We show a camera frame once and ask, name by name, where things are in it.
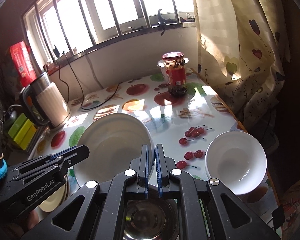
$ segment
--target stainless steel bowl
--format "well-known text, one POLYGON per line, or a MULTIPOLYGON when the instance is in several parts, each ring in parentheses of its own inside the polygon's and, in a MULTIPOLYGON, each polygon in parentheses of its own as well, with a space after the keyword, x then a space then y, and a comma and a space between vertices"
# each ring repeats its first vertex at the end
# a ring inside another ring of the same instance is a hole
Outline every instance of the stainless steel bowl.
POLYGON ((159 198, 149 188, 148 199, 127 204, 124 240, 175 240, 179 235, 178 209, 174 200, 159 198))

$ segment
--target window sill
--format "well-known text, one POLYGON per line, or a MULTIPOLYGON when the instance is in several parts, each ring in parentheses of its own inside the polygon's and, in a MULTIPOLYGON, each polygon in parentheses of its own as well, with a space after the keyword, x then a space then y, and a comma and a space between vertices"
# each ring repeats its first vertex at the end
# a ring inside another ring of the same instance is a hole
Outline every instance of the window sill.
MULTIPOLYGON (((179 29, 179 28, 184 28, 184 27, 195 27, 196 24, 195 22, 189 22, 189 23, 181 23, 181 24, 168 24, 165 26, 166 30, 171 30, 171 29, 179 29)), ((118 41, 122 41, 125 39, 129 39, 135 36, 139 36, 139 35, 143 35, 143 34, 147 34, 147 33, 153 33, 153 32, 162 32, 162 27, 161 26, 156 26, 156 27, 152 27, 152 28, 145 28, 145 29, 141 29, 141 30, 136 30, 136 31, 132 31, 129 32, 127 34, 123 34, 121 36, 117 36, 114 37, 112 39, 109 39, 107 41, 103 41, 99 44, 94 45, 93 47, 85 50, 86 54, 89 54, 97 49, 101 49, 105 46, 108 46, 110 44, 116 43, 118 41)), ((72 56, 72 57, 68 57, 69 62, 67 61, 67 59, 63 59, 60 61, 60 68, 63 68, 64 66, 68 65, 69 63, 72 63, 73 61, 79 59, 80 57, 83 57, 84 53, 83 52, 79 52, 78 54, 72 56)), ((58 71, 59 66, 55 66, 54 63, 48 65, 48 74, 52 75, 53 73, 55 73, 56 71, 58 71)))

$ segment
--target glass jar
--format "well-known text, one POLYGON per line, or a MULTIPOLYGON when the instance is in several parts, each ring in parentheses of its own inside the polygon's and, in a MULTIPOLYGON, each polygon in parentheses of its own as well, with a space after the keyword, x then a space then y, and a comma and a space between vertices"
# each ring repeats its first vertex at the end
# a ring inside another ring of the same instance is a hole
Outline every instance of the glass jar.
POLYGON ((182 52, 169 52, 162 55, 163 64, 168 76, 168 91, 174 97, 187 93, 186 69, 182 52))

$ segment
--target silver screw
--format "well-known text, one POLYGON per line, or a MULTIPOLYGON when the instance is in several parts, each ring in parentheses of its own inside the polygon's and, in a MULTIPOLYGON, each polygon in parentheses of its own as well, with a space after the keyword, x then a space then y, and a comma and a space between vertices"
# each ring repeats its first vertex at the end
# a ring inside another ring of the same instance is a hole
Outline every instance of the silver screw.
POLYGON ((172 173, 173 175, 178 176, 178 175, 181 174, 181 170, 179 170, 179 169, 173 169, 173 170, 171 171, 171 173, 172 173))
POLYGON ((89 181, 86 183, 86 186, 87 186, 88 188, 94 188, 96 185, 97 185, 97 182, 94 181, 94 180, 89 180, 89 181))
POLYGON ((219 185, 220 181, 218 179, 212 178, 209 180, 209 183, 213 186, 219 185))
POLYGON ((135 174, 135 171, 129 169, 129 170, 126 170, 126 171, 124 172, 124 174, 125 174, 126 176, 131 177, 131 176, 133 176, 133 175, 135 174))

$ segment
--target red object on window sill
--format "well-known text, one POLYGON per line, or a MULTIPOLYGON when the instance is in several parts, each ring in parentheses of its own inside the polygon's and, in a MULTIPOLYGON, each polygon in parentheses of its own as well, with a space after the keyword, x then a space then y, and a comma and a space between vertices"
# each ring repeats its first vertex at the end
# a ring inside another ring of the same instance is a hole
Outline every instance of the red object on window sill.
POLYGON ((10 47, 10 54, 23 87, 26 87, 37 78, 30 61, 29 50, 30 48, 26 46, 24 41, 10 47))

